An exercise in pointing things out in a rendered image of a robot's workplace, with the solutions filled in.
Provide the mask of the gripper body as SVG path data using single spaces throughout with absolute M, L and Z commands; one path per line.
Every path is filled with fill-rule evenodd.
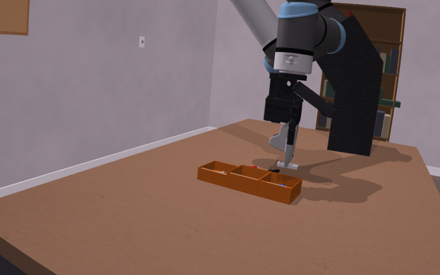
M 291 73 L 270 73 L 269 95 L 265 101 L 264 120 L 272 123 L 288 123 L 292 119 L 293 111 L 297 113 L 297 123 L 301 119 L 302 102 L 300 96 L 292 91 L 297 80 L 307 80 L 307 76 Z M 291 80 L 291 79 L 292 80 Z M 276 79 L 276 80 L 275 80 Z M 290 86 L 287 82 L 290 81 Z

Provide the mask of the orange bin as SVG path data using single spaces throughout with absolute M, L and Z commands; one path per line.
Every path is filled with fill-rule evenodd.
M 219 161 L 198 167 L 197 179 L 288 205 L 300 195 L 303 181 L 293 176 Z

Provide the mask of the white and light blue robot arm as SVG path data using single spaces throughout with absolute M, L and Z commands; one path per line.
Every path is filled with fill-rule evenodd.
M 311 74 L 314 61 L 340 51 L 345 44 L 346 33 L 340 22 L 347 16 L 331 0 L 286 0 L 278 18 L 266 0 L 230 1 L 261 45 L 269 73 Z M 335 114 L 330 101 L 300 81 L 292 91 L 323 116 L 331 118 Z

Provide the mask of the white domino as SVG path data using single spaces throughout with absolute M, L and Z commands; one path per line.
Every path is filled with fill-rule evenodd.
M 284 162 L 278 161 L 277 166 L 284 167 Z M 289 163 L 288 166 L 284 167 L 284 168 L 290 168 L 290 169 L 297 170 L 298 164 Z

